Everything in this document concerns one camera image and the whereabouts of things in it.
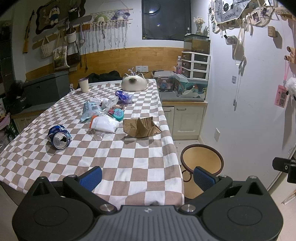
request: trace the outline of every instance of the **wooden wainscoting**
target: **wooden wainscoting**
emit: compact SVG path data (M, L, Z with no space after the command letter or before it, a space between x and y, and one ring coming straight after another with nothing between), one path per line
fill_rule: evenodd
M125 73L129 73L128 69L141 65L148 66L149 71L173 70L173 66L176 66L177 58L181 55L182 50L182 48L169 47L141 47L88 53L86 55L88 70L85 71L85 55L82 55L83 66L80 67L79 64L77 71L69 73L70 83L76 88L78 80L91 73L102 74L117 70L123 76ZM30 81L54 72L51 63L26 73L26 78Z

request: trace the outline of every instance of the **qr code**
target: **qr code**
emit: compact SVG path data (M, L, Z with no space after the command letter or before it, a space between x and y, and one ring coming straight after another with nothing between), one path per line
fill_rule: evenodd
M285 99L285 98L286 98L286 96L287 96L287 95L286 95L286 93L285 93L285 92L282 92L282 93L281 93L281 99Z
M279 106L284 107L284 106L285 106L285 100L280 99L280 100L279 100Z

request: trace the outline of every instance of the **gray storage box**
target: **gray storage box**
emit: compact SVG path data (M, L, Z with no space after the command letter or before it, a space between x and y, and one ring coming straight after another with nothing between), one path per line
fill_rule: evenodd
M24 84L27 102L32 105L56 102L70 91L69 72L50 74Z

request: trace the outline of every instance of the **blue bottle cap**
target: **blue bottle cap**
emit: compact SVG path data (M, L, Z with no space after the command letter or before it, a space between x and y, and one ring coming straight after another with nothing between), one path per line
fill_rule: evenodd
M122 121L124 118L124 112L122 109L115 109L114 114L112 115L116 120Z

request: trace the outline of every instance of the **white fluffy toy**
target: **white fluffy toy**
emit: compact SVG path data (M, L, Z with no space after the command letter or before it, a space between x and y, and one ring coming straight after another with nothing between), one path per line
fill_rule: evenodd
M294 97L296 100L296 78L290 78L286 83L287 92L286 95L290 95Z

